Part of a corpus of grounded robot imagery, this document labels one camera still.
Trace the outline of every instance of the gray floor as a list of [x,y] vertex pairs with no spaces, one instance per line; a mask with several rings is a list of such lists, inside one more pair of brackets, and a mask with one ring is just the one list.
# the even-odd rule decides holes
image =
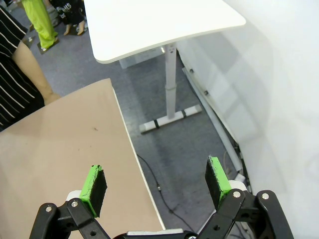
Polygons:
[[[12,15],[25,26],[29,25],[23,10],[15,9]],[[64,96],[98,80],[111,78],[136,152],[153,168],[167,204],[197,231],[214,209],[204,179],[207,157],[214,155],[222,159],[225,151],[206,112],[141,135],[139,124],[165,115],[164,56],[122,70],[118,62],[108,65],[96,62],[89,32],[82,36],[63,36],[62,24],[56,30],[60,42],[44,55],[36,46],[37,33],[28,34],[35,36],[31,50],[53,89]],[[199,103],[181,69],[178,60],[177,110]],[[226,164],[233,169],[229,158]],[[165,226],[188,229],[169,213],[150,171],[143,162],[141,165]]]

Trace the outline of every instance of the wooden tabletop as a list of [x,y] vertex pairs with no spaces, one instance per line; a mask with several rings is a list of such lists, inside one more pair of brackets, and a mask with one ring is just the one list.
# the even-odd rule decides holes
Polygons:
[[29,238],[40,205],[62,205],[93,164],[105,171],[98,221],[111,237],[163,229],[110,79],[29,115],[0,133],[0,145],[0,238]]
[[84,1],[93,54],[100,63],[246,23],[222,0]]

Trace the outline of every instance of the green pants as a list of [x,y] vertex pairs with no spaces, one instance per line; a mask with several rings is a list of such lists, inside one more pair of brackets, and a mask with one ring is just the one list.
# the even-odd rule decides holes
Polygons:
[[54,31],[48,12],[42,0],[22,0],[29,20],[38,32],[42,48],[49,48],[58,35]]

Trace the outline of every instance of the black and white striped shirt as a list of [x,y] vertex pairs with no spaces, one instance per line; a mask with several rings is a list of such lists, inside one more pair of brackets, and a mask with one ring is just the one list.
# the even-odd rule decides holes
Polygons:
[[0,129],[30,114],[27,112],[30,105],[42,98],[11,59],[26,32],[26,28],[0,6]]

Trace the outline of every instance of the white wall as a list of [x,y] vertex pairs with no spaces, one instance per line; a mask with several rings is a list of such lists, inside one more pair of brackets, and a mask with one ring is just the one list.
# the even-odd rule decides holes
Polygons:
[[246,26],[178,43],[182,60],[240,144],[254,192],[277,194],[295,238],[319,238],[319,1],[226,2]]

